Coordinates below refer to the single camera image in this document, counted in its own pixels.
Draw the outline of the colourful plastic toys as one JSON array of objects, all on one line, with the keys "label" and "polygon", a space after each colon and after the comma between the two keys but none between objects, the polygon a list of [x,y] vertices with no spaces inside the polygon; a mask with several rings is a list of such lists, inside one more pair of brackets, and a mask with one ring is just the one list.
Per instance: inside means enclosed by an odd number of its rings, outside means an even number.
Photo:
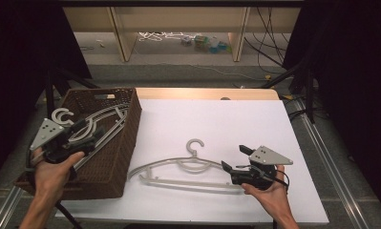
[{"label": "colourful plastic toys", "polygon": [[220,41],[215,36],[208,37],[204,35],[185,35],[180,39],[180,43],[185,47],[193,46],[197,52],[232,53],[231,47],[227,43]]}]

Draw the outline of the white table cover sheet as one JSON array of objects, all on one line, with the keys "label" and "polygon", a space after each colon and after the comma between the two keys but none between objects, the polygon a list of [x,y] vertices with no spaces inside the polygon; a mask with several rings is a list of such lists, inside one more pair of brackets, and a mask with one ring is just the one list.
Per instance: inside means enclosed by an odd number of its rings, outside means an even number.
[{"label": "white table cover sheet", "polygon": [[[326,224],[328,217],[280,100],[143,99],[137,145],[130,167],[188,156],[225,161],[233,167],[248,158],[239,148],[266,146],[292,160],[288,198],[302,224]],[[145,184],[130,178],[121,198],[67,201],[77,218],[178,224],[256,224],[271,217],[240,188],[205,189]]]}]

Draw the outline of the brown wicker basket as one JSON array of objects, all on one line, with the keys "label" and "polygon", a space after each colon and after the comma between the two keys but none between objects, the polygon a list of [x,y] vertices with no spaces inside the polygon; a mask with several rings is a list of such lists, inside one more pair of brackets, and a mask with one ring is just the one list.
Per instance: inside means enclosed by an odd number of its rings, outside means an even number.
[{"label": "brown wicker basket", "polygon": [[134,88],[76,89],[67,92],[48,119],[64,127],[84,118],[86,127],[72,141],[87,138],[103,127],[95,149],[71,170],[64,200],[120,198],[137,143],[141,106]]}]

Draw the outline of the person's left hand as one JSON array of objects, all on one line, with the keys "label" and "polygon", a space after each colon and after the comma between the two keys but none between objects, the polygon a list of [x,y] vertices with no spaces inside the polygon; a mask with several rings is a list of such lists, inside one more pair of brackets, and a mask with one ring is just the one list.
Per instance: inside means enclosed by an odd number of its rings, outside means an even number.
[{"label": "person's left hand", "polygon": [[77,152],[58,164],[39,162],[35,167],[35,195],[33,200],[54,206],[63,194],[69,180],[70,169],[84,157]]}]

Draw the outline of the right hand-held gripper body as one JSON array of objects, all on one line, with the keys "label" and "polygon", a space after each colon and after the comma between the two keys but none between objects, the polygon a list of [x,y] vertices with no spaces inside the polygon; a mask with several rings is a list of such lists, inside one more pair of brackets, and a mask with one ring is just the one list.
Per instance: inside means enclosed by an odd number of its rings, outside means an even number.
[{"label": "right hand-held gripper body", "polygon": [[251,184],[262,191],[267,190],[273,182],[279,182],[287,187],[287,183],[276,178],[278,172],[276,166],[292,165],[293,161],[265,146],[252,150],[254,153],[248,156],[250,162],[247,166],[248,171],[241,171],[241,166],[238,166],[237,170],[232,168],[230,173],[232,183]]}]

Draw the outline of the person's right hand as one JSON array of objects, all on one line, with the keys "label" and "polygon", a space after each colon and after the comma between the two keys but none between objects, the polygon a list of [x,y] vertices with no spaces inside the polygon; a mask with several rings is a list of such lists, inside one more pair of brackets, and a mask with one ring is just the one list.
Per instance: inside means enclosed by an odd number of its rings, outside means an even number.
[{"label": "person's right hand", "polygon": [[292,213],[286,196],[286,187],[273,182],[267,190],[259,190],[251,184],[243,183],[241,187],[246,195],[251,195],[257,199],[267,213],[278,223],[287,222],[292,218]]}]

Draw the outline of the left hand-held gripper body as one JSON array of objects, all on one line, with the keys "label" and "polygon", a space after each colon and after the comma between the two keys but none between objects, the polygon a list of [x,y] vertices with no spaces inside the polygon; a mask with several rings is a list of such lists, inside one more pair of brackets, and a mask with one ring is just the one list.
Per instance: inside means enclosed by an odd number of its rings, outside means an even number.
[{"label": "left hand-held gripper body", "polygon": [[92,152],[96,141],[93,138],[72,141],[72,135],[79,131],[73,133],[71,126],[64,127],[45,118],[32,141],[29,163],[37,164],[45,160],[48,163],[57,164],[77,152],[83,152],[85,156]]}]

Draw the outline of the black curtain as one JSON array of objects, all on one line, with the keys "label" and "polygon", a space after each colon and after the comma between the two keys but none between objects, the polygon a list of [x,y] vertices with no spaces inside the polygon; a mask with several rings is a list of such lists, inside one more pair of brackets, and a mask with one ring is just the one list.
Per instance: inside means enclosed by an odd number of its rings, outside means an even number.
[{"label": "black curtain", "polygon": [[46,0],[0,0],[0,170],[46,74],[62,70],[91,76],[63,8]]},{"label": "black curtain", "polygon": [[337,2],[344,8],[319,44],[315,77],[334,126],[381,202],[381,0],[306,0],[284,66],[302,59]]}]

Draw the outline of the black metal stand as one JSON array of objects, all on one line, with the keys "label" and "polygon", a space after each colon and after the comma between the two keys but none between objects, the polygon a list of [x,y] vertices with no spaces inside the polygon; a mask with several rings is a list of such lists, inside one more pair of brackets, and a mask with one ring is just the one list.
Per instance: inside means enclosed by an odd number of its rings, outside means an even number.
[{"label": "black metal stand", "polygon": [[70,84],[68,83],[69,80],[72,80],[89,89],[98,89],[97,85],[63,68],[50,68],[45,76],[47,118],[50,118],[53,111],[55,110],[53,91],[57,90],[61,96],[65,95],[66,92],[71,88]]},{"label": "black metal stand", "polygon": [[289,70],[281,73],[279,76],[264,83],[261,89],[269,89],[272,86],[282,82],[288,77],[293,77],[288,90],[292,94],[299,94],[301,91],[306,92],[306,114],[311,123],[314,123],[313,117],[313,72],[306,60],[300,61],[297,65]]}]

